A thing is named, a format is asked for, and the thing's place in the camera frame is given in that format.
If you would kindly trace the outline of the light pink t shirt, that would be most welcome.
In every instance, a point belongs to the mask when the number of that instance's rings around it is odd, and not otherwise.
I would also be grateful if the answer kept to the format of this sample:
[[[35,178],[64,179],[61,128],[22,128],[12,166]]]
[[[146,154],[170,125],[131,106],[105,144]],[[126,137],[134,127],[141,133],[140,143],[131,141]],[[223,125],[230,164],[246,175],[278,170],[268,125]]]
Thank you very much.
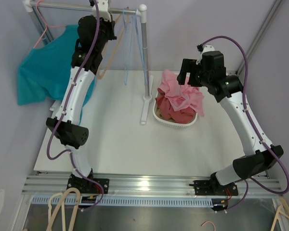
[[[199,90],[199,87],[191,87],[186,83],[179,85],[177,81],[177,75],[172,71],[166,69],[162,72],[162,78],[158,87],[158,92],[169,99],[175,111],[190,107],[200,116],[204,116],[204,95]]]

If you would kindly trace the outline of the pink wire hanger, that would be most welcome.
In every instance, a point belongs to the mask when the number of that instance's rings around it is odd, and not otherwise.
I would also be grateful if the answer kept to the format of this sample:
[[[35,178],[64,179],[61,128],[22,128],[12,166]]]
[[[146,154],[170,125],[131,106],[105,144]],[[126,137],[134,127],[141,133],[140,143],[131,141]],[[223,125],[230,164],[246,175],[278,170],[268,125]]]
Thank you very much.
[[[47,44],[51,43],[54,40],[53,36],[48,35],[48,33],[51,33],[51,29],[66,28],[66,25],[53,26],[53,25],[48,24],[46,19],[44,18],[44,16],[42,15],[42,13],[39,9],[41,3],[44,3],[44,0],[38,0],[37,1],[36,5],[35,5],[35,10],[38,14],[38,19],[42,23],[42,34],[40,35],[39,39],[35,43],[35,45],[33,47],[34,49],[37,49],[41,42],[43,42],[44,46],[46,46]]]

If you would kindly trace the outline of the beige t shirt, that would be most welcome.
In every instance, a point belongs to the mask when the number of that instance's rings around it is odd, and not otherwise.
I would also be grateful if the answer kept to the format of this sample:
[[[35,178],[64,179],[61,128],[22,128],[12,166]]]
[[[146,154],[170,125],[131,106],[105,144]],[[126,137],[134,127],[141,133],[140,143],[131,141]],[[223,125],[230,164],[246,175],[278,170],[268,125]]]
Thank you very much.
[[[156,104],[159,115],[165,120],[171,120],[179,124],[187,124],[196,117],[196,112],[190,107],[174,111],[169,99],[164,95],[156,97]]]

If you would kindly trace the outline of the teal t shirt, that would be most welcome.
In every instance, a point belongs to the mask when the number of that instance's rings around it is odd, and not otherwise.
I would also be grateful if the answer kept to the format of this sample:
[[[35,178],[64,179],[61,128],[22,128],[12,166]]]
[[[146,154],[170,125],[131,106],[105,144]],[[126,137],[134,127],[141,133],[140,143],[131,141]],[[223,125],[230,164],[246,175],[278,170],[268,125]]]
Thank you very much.
[[[45,98],[61,101],[70,79],[71,61],[77,25],[67,25],[65,31],[40,49],[32,49],[21,62],[17,73],[17,103],[40,103]]]

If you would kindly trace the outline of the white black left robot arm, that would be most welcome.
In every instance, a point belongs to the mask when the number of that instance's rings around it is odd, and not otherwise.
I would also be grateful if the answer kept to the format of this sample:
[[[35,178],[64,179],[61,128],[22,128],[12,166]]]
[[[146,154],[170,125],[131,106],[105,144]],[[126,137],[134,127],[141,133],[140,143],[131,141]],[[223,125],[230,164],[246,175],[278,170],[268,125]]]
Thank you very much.
[[[115,21],[89,15],[79,19],[78,38],[72,55],[70,79],[64,98],[53,118],[47,118],[46,125],[52,132],[46,155],[55,160],[68,153],[73,170],[72,175],[80,178],[77,187],[83,193],[94,188],[92,167],[81,147],[89,137],[89,130],[80,126],[80,117],[86,95],[93,83],[103,59],[102,52],[110,40],[116,40]]]

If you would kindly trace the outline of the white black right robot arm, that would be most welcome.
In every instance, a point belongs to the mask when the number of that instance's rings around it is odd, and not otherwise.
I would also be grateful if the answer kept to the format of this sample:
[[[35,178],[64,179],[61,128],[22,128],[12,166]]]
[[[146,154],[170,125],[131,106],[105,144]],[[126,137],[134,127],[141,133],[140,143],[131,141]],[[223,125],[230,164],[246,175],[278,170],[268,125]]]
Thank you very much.
[[[277,163],[284,153],[282,147],[273,145],[257,121],[250,123],[249,118],[254,115],[243,100],[243,85],[236,75],[226,73],[224,55],[220,51],[204,51],[201,60],[183,59],[177,81],[180,85],[206,87],[228,114],[243,146],[243,157],[211,174],[212,193],[222,194],[228,185],[249,179]]]

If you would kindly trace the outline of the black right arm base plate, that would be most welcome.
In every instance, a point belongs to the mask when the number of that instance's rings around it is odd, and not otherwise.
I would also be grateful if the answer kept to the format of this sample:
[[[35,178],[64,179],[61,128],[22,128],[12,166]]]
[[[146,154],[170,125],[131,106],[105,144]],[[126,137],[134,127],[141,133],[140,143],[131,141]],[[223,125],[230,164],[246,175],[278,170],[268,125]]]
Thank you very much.
[[[234,183],[222,186],[213,180],[195,180],[189,186],[194,188],[195,195],[226,196],[229,192],[231,196],[238,196],[238,189]]]

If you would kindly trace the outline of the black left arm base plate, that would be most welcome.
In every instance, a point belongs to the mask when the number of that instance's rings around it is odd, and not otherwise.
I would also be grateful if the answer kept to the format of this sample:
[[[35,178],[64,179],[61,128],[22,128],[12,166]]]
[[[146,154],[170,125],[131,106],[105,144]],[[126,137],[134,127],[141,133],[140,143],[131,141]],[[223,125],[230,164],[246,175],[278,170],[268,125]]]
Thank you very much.
[[[96,183],[93,183],[91,181],[88,181],[83,178],[69,178],[66,188],[76,188],[80,191],[80,193],[86,193],[86,194],[101,194],[102,189],[104,190],[104,194],[108,194],[109,189],[109,179],[93,179],[97,183],[100,184],[98,186]]]

